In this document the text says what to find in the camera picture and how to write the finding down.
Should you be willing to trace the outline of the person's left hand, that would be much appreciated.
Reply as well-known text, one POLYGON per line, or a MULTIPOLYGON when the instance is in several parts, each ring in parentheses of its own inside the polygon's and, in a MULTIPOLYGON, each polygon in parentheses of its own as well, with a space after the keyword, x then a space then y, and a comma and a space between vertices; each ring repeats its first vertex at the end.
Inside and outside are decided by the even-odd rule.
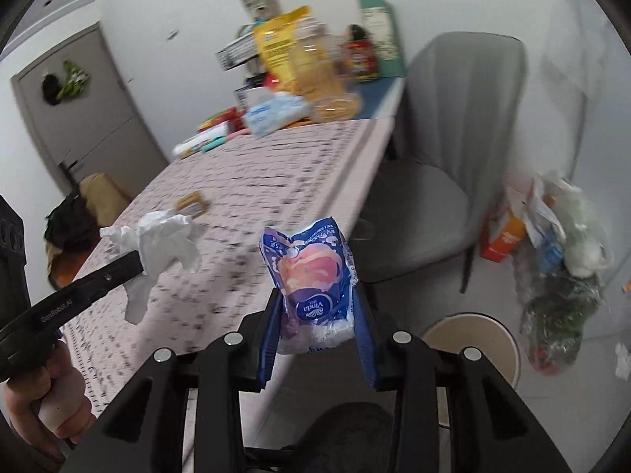
POLYGON ((43 365, 6 381, 2 399, 15 434, 54 464, 65 460, 62 443, 79 443, 96 421, 84 377, 62 341, 43 365))

